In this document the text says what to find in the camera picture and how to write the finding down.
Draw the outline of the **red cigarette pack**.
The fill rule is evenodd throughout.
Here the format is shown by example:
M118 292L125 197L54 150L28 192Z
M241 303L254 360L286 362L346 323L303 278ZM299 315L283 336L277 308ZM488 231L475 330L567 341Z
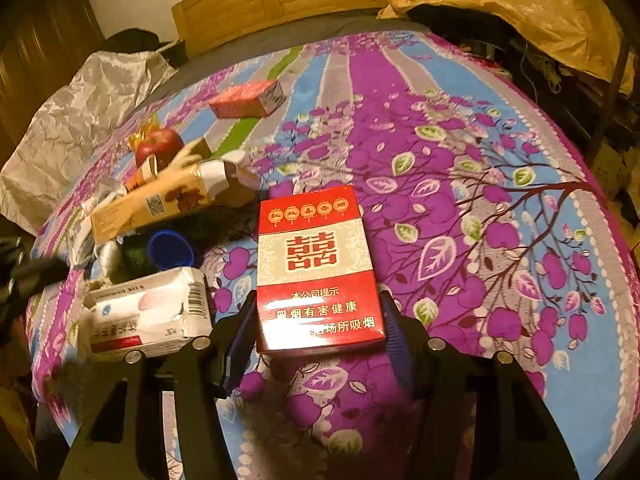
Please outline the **red cigarette pack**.
M378 285L352 186L260 204L256 306L257 350L267 356L382 344Z

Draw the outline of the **long tan cardboard box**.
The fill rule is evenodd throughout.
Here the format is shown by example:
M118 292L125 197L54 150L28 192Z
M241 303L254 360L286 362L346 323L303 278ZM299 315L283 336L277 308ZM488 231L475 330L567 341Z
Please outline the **long tan cardboard box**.
M207 159L96 208L91 214L93 238L102 244L210 206L241 208L256 198L259 185L259 177L245 167L230 160Z

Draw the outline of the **white medicine box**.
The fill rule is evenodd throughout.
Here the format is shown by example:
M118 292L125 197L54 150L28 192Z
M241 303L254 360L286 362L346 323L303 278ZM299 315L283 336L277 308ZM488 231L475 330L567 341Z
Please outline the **white medicine box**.
M87 292L77 355L108 361L140 350L166 356L211 330L205 275L182 266Z

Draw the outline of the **blue bottle cap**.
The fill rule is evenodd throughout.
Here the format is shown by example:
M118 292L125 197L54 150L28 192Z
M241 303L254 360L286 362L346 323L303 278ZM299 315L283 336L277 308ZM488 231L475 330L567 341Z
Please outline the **blue bottle cap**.
M189 241L180 233L161 230L154 233L146 244L146 253L153 266L166 271L180 266L193 266L195 255Z

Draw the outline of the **red white paper cup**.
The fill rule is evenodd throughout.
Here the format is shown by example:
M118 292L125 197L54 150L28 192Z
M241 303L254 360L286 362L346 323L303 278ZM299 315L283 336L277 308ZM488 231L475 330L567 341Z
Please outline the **red white paper cup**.
M125 182L128 193L141 188L149 182L157 179L157 159L154 154L149 155L142 165L136 169L132 176Z

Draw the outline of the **red apple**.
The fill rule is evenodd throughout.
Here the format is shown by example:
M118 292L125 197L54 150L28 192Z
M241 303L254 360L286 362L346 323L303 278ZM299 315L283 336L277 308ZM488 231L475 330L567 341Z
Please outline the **red apple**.
M154 155L157 169L165 169L184 147L182 137L171 129L157 129L147 133L136 149L136 166L140 167L146 159Z

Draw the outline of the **yellow crumpled wrapper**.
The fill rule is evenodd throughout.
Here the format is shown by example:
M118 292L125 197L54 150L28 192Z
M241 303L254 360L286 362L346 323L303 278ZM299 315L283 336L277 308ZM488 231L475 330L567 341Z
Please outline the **yellow crumpled wrapper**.
M145 122L142 122L141 126L137 128L134 133L131 133L128 136L128 145L130 147L130 151L135 153L138 149L140 143L153 131L156 131L160 128L160 120L157 117L157 114L152 114L150 117L146 118Z

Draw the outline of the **silver satin pillow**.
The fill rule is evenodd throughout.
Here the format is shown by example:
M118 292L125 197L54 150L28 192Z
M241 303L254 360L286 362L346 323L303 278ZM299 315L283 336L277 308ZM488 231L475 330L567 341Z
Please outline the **silver satin pillow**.
M2 216L37 235L96 149L175 73L155 51L90 54L38 108L3 165Z

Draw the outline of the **pink tissue pack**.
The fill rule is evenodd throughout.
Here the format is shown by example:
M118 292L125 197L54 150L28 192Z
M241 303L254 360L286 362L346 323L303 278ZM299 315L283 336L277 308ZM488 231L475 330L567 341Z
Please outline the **pink tissue pack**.
M285 101L277 79L249 81L220 92L208 101L218 119L263 118L271 115Z

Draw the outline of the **dark wooden cabinet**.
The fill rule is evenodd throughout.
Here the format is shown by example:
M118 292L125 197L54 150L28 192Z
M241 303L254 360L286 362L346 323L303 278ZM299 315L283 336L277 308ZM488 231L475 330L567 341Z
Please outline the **dark wooden cabinet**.
M1 48L1 160L40 105L70 82L104 36L89 0L36 0Z

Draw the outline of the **golden satin cloth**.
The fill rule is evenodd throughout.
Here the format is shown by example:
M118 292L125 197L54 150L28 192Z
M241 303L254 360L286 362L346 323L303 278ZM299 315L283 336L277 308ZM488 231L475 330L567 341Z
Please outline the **golden satin cloth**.
M555 61L610 82L622 28L603 0L387 0L379 18L402 18L422 4L495 15Z

